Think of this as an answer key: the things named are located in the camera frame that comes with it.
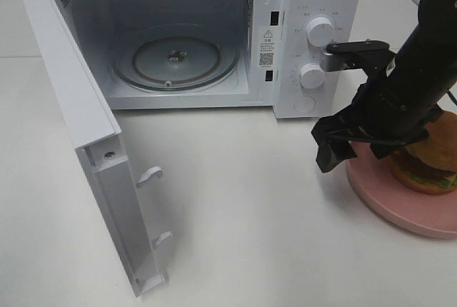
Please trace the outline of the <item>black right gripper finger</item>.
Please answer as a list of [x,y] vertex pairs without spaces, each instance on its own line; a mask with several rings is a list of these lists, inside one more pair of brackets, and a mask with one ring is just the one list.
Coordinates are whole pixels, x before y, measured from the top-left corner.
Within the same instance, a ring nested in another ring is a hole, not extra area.
[[370,149],[377,159],[382,159],[387,157],[396,149],[403,148],[405,145],[406,142],[400,141],[377,141],[370,143]]
[[318,145],[316,163],[322,173],[328,173],[341,162],[356,158],[350,144],[354,108],[347,106],[332,116],[320,118],[311,130]]

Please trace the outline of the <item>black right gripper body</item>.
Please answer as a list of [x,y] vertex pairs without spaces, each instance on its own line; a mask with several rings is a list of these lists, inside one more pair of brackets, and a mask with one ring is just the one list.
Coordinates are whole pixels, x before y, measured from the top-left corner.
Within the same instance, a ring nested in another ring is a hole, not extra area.
[[434,119],[434,70],[386,68],[367,75],[353,98],[352,136],[365,143],[416,143],[428,138],[425,125]]

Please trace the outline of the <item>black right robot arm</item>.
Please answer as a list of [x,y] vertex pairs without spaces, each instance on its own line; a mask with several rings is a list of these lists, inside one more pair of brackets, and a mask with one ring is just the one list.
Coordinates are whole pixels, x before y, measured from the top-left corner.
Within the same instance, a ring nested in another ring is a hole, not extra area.
[[418,25],[397,53],[383,41],[333,43],[321,49],[320,65],[367,75],[351,103],[311,131],[321,172],[356,157],[353,141],[368,143],[378,159],[423,141],[426,124],[443,113],[438,101],[456,84],[456,0],[420,0]]

